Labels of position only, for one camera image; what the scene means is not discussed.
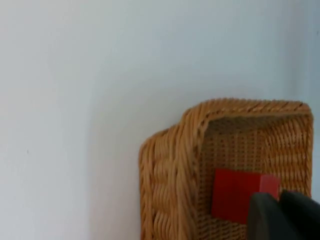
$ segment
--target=black object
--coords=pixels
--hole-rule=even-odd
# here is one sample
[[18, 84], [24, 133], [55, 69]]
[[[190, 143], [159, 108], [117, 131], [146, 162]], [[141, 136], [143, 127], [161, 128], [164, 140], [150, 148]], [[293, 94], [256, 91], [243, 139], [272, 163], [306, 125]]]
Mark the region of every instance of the black object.
[[320, 240], [320, 204], [299, 192], [284, 191], [279, 205], [305, 239]]
[[268, 193], [255, 193], [250, 200], [247, 240], [304, 240]]

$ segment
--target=wicker basket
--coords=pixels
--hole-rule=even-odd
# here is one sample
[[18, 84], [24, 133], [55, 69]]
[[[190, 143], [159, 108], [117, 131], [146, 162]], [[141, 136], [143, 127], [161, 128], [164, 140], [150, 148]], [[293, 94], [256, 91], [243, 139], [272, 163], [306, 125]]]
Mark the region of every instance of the wicker basket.
[[215, 168], [273, 174], [280, 190], [310, 196], [312, 147], [302, 102], [216, 99], [188, 109], [140, 148], [141, 239], [245, 239], [245, 225], [210, 215]]

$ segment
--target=woven basket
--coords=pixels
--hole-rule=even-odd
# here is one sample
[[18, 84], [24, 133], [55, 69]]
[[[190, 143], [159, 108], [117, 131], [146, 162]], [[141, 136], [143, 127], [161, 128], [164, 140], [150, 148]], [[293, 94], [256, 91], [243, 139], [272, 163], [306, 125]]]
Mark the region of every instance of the woven basket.
[[245, 225], [210, 215], [215, 168], [272, 174], [280, 191], [310, 196], [312, 147], [302, 102], [216, 99], [188, 109], [140, 148], [141, 239], [245, 239]]

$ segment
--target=red cube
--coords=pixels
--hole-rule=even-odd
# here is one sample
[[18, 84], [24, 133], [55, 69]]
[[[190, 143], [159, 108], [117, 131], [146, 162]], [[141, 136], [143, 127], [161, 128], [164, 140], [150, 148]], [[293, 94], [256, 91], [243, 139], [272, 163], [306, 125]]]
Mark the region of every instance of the red cube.
[[240, 224], [247, 223], [250, 197], [257, 192], [278, 198], [278, 178], [218, 168], [215, 170], [211, 215]]

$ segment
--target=red block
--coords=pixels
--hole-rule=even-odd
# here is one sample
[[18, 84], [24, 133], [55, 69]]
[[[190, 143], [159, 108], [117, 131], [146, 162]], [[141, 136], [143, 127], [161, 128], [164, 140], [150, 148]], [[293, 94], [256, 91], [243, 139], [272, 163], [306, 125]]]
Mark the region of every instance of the red block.
[[250, 197], [257, 192], [278, 198], [278, 178], [259, 173], [216, 169], [211, 215], [240, 224], [247, 223]]

